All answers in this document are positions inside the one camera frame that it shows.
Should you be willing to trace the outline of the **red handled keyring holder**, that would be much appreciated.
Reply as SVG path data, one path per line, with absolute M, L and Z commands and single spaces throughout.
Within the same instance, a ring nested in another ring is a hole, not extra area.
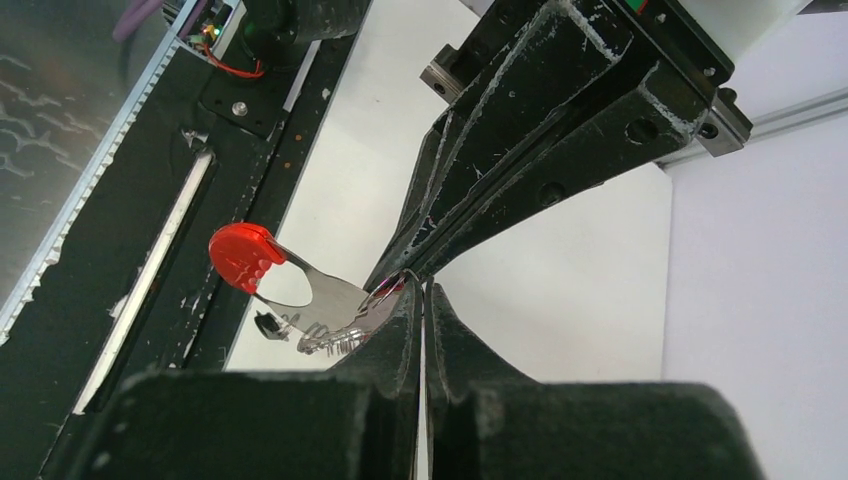
M 277 242 L 265 227 L 232 223 L 218 229 L 208 243 L 215 271 L 233 288 L 262 303 L 291 333 L 299 332 L 297 351 L 311 355 L 352 352 L 389 317 L 402 290 L 376 307 L 366 305 L 366 291 L 324 273 Z

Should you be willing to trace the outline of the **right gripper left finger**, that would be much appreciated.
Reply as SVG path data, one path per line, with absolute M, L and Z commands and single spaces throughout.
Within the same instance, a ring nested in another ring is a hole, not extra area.
M 129 381 L 67 479 L 411 479 L 421 284 L 326 371 L 164 371 Z

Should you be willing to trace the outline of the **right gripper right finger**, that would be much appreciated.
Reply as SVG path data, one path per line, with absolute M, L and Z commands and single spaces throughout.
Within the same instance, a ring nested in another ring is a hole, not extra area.
M 702 383 L 544 383 L 424 301 L 434 479 L 761 479 L 730 403 Z

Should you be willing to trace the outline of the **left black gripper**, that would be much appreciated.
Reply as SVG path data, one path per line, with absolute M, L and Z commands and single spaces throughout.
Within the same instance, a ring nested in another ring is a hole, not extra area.
M 366 285 L 427 278 L 583 191 L 687 146 L 719 157 L 753 124 L 735 64 L 679 1 L 495 1 L 421 79 L 449 105 L 425 135 Z

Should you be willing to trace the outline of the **red tagged key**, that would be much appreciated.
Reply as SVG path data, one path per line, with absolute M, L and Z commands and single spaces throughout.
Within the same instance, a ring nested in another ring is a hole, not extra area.
M 384 302 L 391 294 L 402 290 L 405 284 L 405 275 L 403 273 L 395 273 L 385 278 L 377 288 L 371 292 L 367 298 L 366 305 L 368 307 L 376 307 Z

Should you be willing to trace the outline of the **black tagged key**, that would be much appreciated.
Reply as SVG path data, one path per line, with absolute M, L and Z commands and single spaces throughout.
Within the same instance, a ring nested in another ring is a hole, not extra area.
M 288 341 L 292 327 L 271 313 L 260 313 L 254 317 L 254 323 L 261 335 L 272 341 Z

